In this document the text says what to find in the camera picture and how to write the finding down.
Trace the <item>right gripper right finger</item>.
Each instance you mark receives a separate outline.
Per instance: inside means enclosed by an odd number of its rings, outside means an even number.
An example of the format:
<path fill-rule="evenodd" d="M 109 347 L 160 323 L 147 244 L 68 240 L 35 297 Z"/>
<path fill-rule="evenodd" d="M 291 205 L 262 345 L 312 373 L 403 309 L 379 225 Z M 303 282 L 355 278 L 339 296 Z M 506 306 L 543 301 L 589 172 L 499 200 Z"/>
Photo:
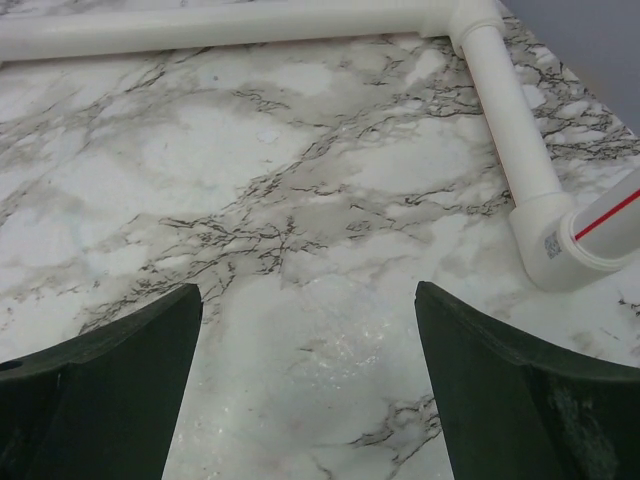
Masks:
<path fill-rule="evenodd" d="M 431 282 L 415 311 L 455 478 L 638 478 L 638 368 L 549 343 Z"/>

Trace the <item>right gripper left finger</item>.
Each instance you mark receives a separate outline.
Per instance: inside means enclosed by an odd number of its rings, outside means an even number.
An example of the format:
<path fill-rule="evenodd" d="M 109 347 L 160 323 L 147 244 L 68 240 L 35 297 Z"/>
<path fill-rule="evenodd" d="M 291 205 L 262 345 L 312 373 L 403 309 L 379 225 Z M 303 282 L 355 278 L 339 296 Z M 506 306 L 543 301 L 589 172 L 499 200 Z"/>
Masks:
<path fill-rule="evenodd" d="M 161 478 L 201 321 L 199 288 L 185 284 L 2 363 L 2 478 Z"/>

